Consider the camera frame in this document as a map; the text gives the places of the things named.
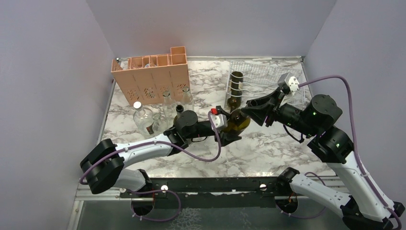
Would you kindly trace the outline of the green wine bottle silver neck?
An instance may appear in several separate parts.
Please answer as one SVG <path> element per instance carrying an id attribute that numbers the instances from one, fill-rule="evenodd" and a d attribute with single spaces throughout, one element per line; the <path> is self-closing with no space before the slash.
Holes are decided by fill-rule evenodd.
<path id="1" fill-rule="evenodd" d="M 241 112 L 241 109 L 238 108 L 230 114 L 227 120 L 227 127 L 220 132 L 220 135 L 222 135 L 222 133 L 240 135 L 250 125 L 250 122 L 250 117 Z"/>

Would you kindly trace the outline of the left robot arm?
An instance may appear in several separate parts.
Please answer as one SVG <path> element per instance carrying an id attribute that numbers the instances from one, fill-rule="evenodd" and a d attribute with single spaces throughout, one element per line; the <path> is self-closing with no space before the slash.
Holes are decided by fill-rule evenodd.
<path id="1" fill-rule="evenodd" d="M 155 137 L 138 142 L 114 144 L 104 139 L 80 162 L 82 185 L 88 185 L 93 194 L 100 194 L 112 187 L 130 189 L 143 197 L 150 192 L 147 173 L 143 170 L 125 169 L 133 164 L 153 158 L 167 157 L 183 152 L 203 162 L 213 162 L 220 157 L 222 147 L 242 139 L 241 133 L 250 124 L 246 108 L 227 113 L 221 106 L 211 109 L 208 119 L 200 121 L 193 110 L 176 106 L 173 125 Z M 202 158 L 187 148 L 196 138 L 214 137 L 217 154 Z"/>

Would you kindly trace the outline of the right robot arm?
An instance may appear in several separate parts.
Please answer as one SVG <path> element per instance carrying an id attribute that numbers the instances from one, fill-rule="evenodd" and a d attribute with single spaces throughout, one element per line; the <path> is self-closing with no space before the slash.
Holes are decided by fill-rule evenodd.
<path id="1" fill-rule="evenodd" d="M 316 201 L 336 213 L 352 230 L 393 229 L 391 219 L 402 215 L 405 207 L 389 199 L 357 163 L 354 142 L 335 126 L 342 115 L 336 102 L 319 94 L 300 110 L 283 104 L 282 99 L 281 92 L 273 92 L 249 100 L 242 112 L 260 126 L 279 122 L 310 138 L 310 150 L 336 173 L 348 192 L 315 182 L 291 167 L 277 177 L 277 191 L 282 195 L 297 193 Z"/>

